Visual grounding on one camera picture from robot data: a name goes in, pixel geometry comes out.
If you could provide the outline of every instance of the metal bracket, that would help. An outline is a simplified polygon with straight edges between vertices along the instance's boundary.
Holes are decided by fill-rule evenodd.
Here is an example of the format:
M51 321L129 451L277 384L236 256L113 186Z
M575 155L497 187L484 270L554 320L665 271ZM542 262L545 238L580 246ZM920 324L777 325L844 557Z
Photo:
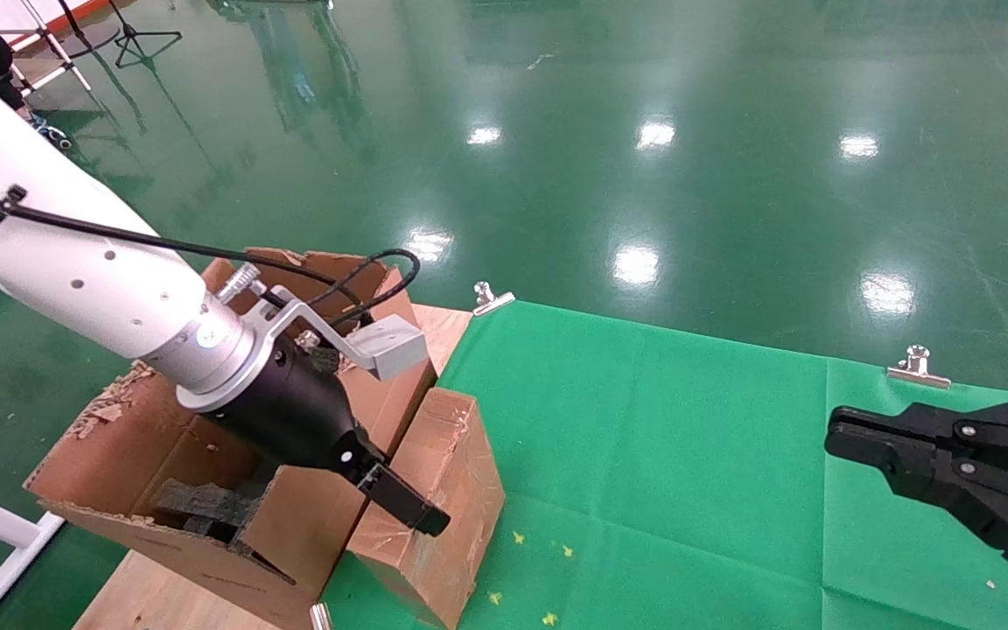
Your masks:
M486 316L488 312L504 306L505 303L515 301L515 295L512 295L512 291L508 291L504 295L494 294L492 288L488 286L488 282L483 280L473 284L473 291L476 291L477 294L477 307L473 309L474 318Z
M176 388L176 399L185 409L201 412L224 406L236 398L259 375L271 356L275 339L282 335L295 320L312 327L318 335L328 339L350 362L367 370L381 381L392 378L428 358L427 339L422 331L398 314L388 314L368 327L361 327L347 336L340 336L307 303L297 299L283 286L274 286L269 292L279 298L284 306L279 308L265 298L240 316L245 327L255 335L255 347L248 359L228 382L207 392L196 394L183 387Z
M897 363L896 367L885 368L885 374L893 379L910 381L913 383L926 384L928 387L948 389L952 386L952 379L943 376L936 376L927 371L927 358L931 355L927 348L912 344L908 347L908 358Z

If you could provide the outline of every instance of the green cloth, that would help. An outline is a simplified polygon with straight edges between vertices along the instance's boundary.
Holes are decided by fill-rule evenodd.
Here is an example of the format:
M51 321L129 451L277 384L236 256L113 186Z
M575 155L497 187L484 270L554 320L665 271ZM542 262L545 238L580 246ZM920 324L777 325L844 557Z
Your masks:
M479 399L507 492L463 629L1008 627L998 551L824 451L839 404L1008 392L526 302L474 320L439 386ZM415 625L351 555L325 600L339 630Z

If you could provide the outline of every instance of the cardboard box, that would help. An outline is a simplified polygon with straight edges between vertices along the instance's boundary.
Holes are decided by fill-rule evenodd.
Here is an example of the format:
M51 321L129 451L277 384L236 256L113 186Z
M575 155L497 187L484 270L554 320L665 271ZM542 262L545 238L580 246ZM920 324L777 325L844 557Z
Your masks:
M476 399L440 388L428 391L391 468L448 511L449 527L431 538L371 505L348 550L419 619L454 630L504 506Z
M344 276L361 262L349 255L249 251L332 276ZM204 272L209 289L219 289L231 272L231 263L214 260ZM326 288L277 268L264 268L262 279L303 299ZM348 286L368 299L399 279L397 268L373 263ZM247 310L253 301L253 295L241 295L232 307ZM343 295L333 295L319 311L331 318L348 305ZM396 312L416 324L405 291L373 312L376 319ZM356 418L388 453L435 380L430 362L382 382L356 367L343 367L339 376ZM257 468L259 458L247 444L183 409L173 383L137 363L85 408L25 487L44 509L148 555L272 625L311 630L308 607L321 598L365 505L340 475L279 467L231 545L183 531L174 515L152 506L168 479L236 489Z

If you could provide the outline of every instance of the wooden platform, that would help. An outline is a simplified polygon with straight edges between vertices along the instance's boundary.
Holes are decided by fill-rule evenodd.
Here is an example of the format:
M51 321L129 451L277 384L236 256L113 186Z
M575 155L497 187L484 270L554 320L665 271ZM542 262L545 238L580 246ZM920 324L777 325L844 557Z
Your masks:
M472 314L414 305L437 374ZM128 551L73 630L277 630L151 558Z

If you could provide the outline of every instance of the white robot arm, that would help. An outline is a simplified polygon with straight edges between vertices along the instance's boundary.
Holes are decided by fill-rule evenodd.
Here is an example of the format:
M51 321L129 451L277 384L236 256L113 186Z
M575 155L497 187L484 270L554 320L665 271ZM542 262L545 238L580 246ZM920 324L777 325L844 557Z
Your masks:
M342 338L284 287L244 266L220 294L119 197L60 155L0 101L0 288L11 297L176 383L184 407L267 458L337 472L395 518L439 534L449 517L388 469L336 375L284 336L304 320L377 378L427 358L420 331L397 316ZM227 306L260 296L247 314Z

